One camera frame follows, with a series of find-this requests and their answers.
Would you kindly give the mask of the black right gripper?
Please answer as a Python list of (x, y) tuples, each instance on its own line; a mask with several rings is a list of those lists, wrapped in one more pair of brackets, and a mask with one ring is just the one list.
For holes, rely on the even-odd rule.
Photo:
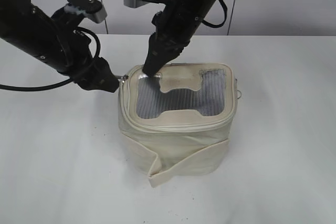
[(143, 65), (145, 74), (156, 74), (166, 63), (177, 58), (210, 9), (210, 0), (162, 0), (165, 8), (152, 23), (148, 55)]

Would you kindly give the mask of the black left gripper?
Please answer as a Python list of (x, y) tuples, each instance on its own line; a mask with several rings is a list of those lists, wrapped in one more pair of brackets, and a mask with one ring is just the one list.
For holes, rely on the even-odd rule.
[(92, 31), (79, 27), (85, 17), (68, 14), (63, 8), (51, 17), (39, 11), (39, 19), (51, 29), (56, 38), (57, 48), (44, 54), (52, 67), (69, 79), (51, 84), (49, 88), (59, 88), (71, 82), (86, 90), (101, 90), (115, 93), (119, 88), (118, 78), (110, 73), (108, 62), (99, 56), (101, 44)]

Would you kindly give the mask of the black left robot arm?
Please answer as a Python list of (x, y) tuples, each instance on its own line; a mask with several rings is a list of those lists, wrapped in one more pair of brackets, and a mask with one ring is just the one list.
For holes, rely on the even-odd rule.
[(46, 91), (76, 83), (84, 90), (114, 93), (119, 79), (101, 58), (98, 36), (79, 24), (89, 19), (97, 24), (107, 17), (99, 0), (67, 0), (47, 16), (31, 0), (1, 0), (1, 39), (56, 70), (68, 79), (42, 87), (1, 89), (19, 92)]

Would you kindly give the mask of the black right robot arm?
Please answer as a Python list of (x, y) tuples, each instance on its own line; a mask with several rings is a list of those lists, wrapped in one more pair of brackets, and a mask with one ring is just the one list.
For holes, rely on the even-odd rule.
[(143, 72), (154, 76), (186, 47), (216, 0), (161, 0), (163, 12), (153, 18), (156, 31), (150, 36)]

